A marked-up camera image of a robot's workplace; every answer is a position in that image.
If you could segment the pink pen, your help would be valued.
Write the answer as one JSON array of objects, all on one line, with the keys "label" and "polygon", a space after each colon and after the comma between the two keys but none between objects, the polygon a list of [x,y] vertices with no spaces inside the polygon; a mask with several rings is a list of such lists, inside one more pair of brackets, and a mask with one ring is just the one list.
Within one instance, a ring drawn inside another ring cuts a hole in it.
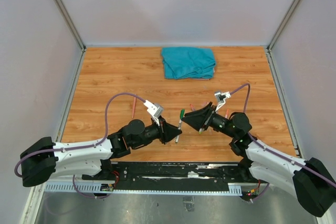
[{"label": "pink pen", "polygon": [[137,104],[137,98],[134,97],[133,106],[132,106],[132,118],[134,118],[134,116],[135,116],[136,104]]}]

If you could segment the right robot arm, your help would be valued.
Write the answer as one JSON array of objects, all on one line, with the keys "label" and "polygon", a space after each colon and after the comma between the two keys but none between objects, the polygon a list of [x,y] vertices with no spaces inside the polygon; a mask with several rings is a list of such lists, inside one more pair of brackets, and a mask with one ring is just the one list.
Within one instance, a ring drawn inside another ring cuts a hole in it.
[{"label": "right robot arm", "polygon": [[232,141],[232,151],[243,159],[238,177],[244,182],[253,178],[265,181],[295,197],[315,217],[322,217],[335,203],[335,180],[322,161],[305,160],[274,149],[251,135],[252,125],[244,112],[228,118],[220,115],[209,103],[202,109],[185,114],[182,121],[197,131],[211,127]]}]

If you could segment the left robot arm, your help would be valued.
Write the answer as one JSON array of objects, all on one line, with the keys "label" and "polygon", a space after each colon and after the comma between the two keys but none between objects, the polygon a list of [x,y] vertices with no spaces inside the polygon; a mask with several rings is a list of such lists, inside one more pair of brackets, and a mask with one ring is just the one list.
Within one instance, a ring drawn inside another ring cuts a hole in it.
[{"label": "left robot arm", "polygon": [[105,180],[112,175],[111,159],[121,158],[159,140],[166,144],[182,134],[177,126],[159,117],[146,126],[135,119],[115,133],[93,141],[77,143],[53,142],[43,137],[23,151],[17,165],[24,187],[34,187],[51,178],[85,175]]}]

